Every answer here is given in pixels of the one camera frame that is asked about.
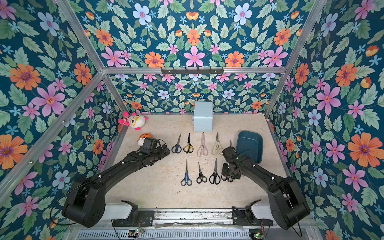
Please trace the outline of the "black grey handled scissors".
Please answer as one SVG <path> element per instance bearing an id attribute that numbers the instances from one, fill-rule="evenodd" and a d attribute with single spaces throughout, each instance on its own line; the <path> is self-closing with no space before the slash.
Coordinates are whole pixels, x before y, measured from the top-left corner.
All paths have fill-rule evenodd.
<path id="1" fill-rule="evenodd" d="M 215 159 L 214 171 L 209 177 L 209 182 L 212 185 L 218 185 L 221 182 L 221 177 L 218 174 L 218 159 Z"/>

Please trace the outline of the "cream kitchen scissors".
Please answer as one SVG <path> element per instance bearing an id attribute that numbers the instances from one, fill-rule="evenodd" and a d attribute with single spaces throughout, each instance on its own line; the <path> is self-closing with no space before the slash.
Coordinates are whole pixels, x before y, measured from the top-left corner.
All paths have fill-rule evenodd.
<path id="1" fill-rule="evenodd" d="M 214 145 L 214 147 L 212 149 L 212 155 L 214 155 L 214 156 L 217 156 L 217 155 L 222 156 L 223 155 L 223 153 L 222 153 L 223 150 L 224 149 L 221 146 L 221 142 L 220 142 L 220 138 L 219 138 L 219 133 L 217 133 L 216 134 L 216 142 L 215 142 L 215 145 Z"/>

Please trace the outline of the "dark blue handled scissors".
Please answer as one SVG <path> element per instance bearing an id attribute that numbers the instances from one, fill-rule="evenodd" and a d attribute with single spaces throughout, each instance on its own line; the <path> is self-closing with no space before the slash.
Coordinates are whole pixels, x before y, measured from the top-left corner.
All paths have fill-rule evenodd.
<path id="1" fill-rule="evenodd" d="M 179 134 L 177 143 L 172 147 L 171 151 L 174 154 L 180 154 L 182 151 L 182 147 L 180 146 L 180 141 L 181 141 L 181 134 Z"/>

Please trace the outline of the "black grey slim scissors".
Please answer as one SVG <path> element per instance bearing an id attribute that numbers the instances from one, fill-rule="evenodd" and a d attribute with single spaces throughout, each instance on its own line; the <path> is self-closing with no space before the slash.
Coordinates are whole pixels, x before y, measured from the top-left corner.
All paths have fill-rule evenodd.
<path id="1" fill-rule="evenodd" d="M 199 176 L 197 177 L 196 182 L 197 182 L 198 184 L 206 183 L 206 182 L 208 181 L 208 179 L 207 179 L 207 177 L 205 177 L 205 176 L 203 175 L 203 172 L 202 172 L 200 163 L 198 163 L 198 166 L 199 166 Z"/>

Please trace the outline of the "teal plastic storage box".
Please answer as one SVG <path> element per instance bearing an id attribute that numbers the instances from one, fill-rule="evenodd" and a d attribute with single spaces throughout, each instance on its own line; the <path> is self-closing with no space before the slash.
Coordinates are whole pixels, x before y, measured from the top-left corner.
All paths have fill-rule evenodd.
<path id="1" fill-rule="evenodd" d="M 241 131 L 236 146 L 238 155 L 247 155 L 251 160 L 260 164 L 263 160 L 263 138 L 260 134 Z"/>

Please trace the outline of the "pink kitchen scissors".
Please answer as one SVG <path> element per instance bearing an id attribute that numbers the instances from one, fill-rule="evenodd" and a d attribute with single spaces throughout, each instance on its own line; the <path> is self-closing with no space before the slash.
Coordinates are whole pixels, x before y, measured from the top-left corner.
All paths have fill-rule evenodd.
<path id="1" fill-rule="evenodd" d="M 197 150 L 197 157 L 200 158 L 202 156 L 208 156 L 208 154 L 209 154 L 209 151 L 206 146 L 205 133 L 203 132 L 201 137 L 201 145 Z"/>

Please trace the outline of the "yellow black handled scissors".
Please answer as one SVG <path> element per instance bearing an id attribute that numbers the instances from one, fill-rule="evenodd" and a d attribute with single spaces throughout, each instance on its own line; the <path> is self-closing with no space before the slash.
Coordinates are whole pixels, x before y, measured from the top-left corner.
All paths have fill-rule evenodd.
<path id="1" fill-rule="evenodd" d="M 183 147 L 183 151 L 186 154 L 190 154 L 190 153 L 192 153 L 194 151 L 194 147 L 191 144 L 191 134 L 188 134 L 187 145 Z"/>

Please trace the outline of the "blue grey handled scissors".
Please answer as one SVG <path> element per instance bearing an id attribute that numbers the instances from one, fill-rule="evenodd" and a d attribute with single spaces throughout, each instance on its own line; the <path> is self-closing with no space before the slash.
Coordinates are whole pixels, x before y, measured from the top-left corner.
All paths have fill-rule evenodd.
<path id="1" fill-rule="evenodd" d="M 192 184 L 193 181 L 189 178 L 188 160 L 186 160 L 185 175 L 184 178 L 181 180 L 181 186 L 191 186 Z"/>

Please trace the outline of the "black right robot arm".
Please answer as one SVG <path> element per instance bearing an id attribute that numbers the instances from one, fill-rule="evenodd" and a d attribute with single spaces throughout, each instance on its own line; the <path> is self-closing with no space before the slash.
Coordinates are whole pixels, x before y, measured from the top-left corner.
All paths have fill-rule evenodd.
<path id="1" fill-rule="evenodd" d="M 310 214 L 310 208 L 296 180 L 269 172 L 249 156 L 238 155 L 233 147 L 227 147 L 222 153 L 226 160 L 222 169 L 223 177 L 239 180 L 245 176 L 268 195 L 267 204 L 256 200 L 246 206 L 245 215 L 249 223 L 271 220 L 283 230 L 288 230 Z"/>

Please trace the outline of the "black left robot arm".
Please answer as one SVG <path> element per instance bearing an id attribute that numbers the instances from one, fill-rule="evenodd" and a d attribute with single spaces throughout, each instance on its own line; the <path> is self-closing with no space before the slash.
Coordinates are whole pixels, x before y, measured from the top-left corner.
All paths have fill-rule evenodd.
<path id="1" fill-rule="evenodd" d="M 62 216 L 90 228 L 105 213 L 105 195 L 124 178 L 142 168 L 152 166 L 170 154 L 167 144 L 159 139 L 146 138 L 136 151 L 120 162 L 90 178 L 80 177 L 73 183 L 62 208 Z"/>

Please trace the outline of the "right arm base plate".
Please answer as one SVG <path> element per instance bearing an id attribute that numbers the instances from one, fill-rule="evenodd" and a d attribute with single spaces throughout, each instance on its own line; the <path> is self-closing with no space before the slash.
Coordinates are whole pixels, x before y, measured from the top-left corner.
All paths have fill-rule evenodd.
<path id="1" fill-rule="evenodd" d="M 272 220 L 257 219 L 250 209 L 238 209 L 232 207 L 233 224 L 238 226 L 271 227 L 274 225 Z"/>

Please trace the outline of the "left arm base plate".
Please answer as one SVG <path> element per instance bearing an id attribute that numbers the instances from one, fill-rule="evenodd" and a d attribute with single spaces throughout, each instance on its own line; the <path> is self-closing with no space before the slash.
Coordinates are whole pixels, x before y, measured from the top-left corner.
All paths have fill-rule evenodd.
<path id="1" fill-rule="evenodd" d="M 137 210 L 131 212 L 127 219 L 117 219 L 112 221 L 115 228 L 124 227 L 150 227 L 154 221 L 154 211 Z"/>

